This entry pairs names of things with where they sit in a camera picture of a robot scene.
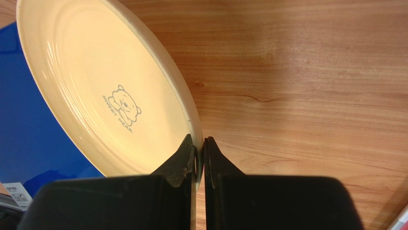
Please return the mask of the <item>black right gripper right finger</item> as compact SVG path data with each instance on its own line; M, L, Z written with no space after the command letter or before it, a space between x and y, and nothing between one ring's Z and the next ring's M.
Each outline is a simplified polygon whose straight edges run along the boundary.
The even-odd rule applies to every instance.
M322 176L245 174L204 141L206 227L209 230L362 230L345 186Z

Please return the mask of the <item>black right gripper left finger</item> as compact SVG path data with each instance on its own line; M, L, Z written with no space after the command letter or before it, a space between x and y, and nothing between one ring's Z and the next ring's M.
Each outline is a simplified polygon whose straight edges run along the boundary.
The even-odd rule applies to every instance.
M149 175L55 181L36 194L20 230L193 230L195 147L186 135Z

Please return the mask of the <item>yellow plate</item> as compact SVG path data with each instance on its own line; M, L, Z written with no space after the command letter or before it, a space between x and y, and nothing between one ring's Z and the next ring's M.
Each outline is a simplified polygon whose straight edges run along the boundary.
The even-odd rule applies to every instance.
M152 31L117 0L19 0L33 79L60 126L104 176L150 174L190 135L203 173L200 118Z

